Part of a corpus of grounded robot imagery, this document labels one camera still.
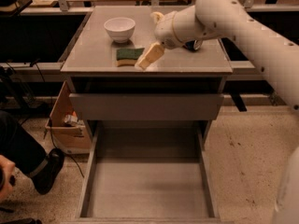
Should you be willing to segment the person hand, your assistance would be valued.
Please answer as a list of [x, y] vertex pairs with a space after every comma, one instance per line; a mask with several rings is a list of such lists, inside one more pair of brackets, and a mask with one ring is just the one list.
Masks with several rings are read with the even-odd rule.
[[13, 186], [9, 183], [9, 179], [14, 174], [15, 163], [5, 156], [0, 155], [0, 168], [5, 177], [4, 185], [0, 189], [0, 202], [2, 202], [13, 191]]

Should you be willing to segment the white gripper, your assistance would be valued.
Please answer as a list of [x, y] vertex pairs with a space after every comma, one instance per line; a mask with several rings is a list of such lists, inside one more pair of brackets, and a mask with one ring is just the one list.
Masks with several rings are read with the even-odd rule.
[[167, 14], [155, 11], [150, 14], [155, 24], [154, 35], [158, 42], [152, 43], [142, 53], [135, 64], [136, 69], [146, 70], [164, 55], [164, 49], [176, 49], [183, 46], [175, 34], [173, 25], [175, 15], [176, 11]]

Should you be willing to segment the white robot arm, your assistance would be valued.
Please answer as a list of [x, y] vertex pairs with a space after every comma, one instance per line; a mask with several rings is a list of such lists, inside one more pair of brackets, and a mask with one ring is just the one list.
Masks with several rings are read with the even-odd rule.
[[[196, 0], [167, 14], [155, 11], [156, 42], [136, 66], [145, 70], [164, 55], [193, 40], [224, 36], [249, 59], [292, 112], [299, 114], [299, 47], [254, 20], [237, 0]], [[299, 148], [289, 157], [279, 184], [271, 224], [299, 224]]]

